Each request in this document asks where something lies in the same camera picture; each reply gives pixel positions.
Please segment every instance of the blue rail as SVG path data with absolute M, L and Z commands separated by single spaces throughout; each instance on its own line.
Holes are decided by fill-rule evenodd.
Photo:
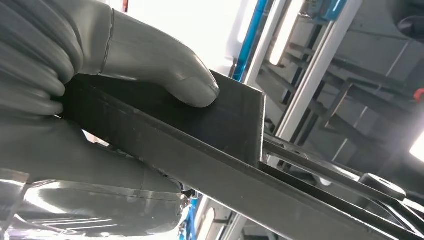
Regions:
M 259 24 L 261 23 L 262 16 L 264 15 L 267 2 L 268 0 L 257 1 L 252 20 L 247 30 L 246 38 L 244 39 L 243 45 L 241 47 L 237 65 L 235 66 L 235 69 L 234 69 L 234 74 L 232 75 L 232 78 L 238 82 L 242 80 L 243 74 L 246 70 L 246 65 L 248 64 L 249 55 L 252 52 L 255 36 L 258 31 Z

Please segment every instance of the shiny metal surface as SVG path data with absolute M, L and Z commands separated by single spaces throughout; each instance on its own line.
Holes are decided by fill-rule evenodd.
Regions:
M 152 239 L 175 230 L 190 204 L 183 194 L 70 181 L 46 180 L 24 188 L 24 173 L 0 169 L 0 174 L 0 223 L 8 225 L 4 239 Z M 26 193 L 20 200 L 22 189 Z M 15 214 L 10 211 L 14 204 L 20 204 Z
M 23 172 L 0 168 L 0 239 L 22 199 L 28 177 Z

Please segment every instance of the gloved hand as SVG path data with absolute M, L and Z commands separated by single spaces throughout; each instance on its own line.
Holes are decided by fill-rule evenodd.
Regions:
M 55 116 L 63 109 L 51 96 L 62 96 L 81 73 L 151 81 L 207 107 L 219 88 L 192 50 L 95 0 L 2 0 L 0 26 L 0 168 L 30 174 L 29 183 L 181 193 L 179 183 L 142 162 L 88 142 L 77 125 Z

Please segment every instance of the white wall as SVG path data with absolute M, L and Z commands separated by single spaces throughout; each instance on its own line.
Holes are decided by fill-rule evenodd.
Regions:
M 228 75 L 240 54 L 237 38 L 250 1 L 257 0 L 130 0 L 128 15 L 171 35 L 208 68 Z

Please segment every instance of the red object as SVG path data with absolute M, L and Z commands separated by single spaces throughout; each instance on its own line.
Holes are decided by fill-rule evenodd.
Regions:
M 415 91 L 415 93 L 413 94 L 413 98 L 415 99 L 417 103 L 421 102 L 421 96 L 423 94 L 424 94 L 424 88 L 419 88 L 418 90 Z

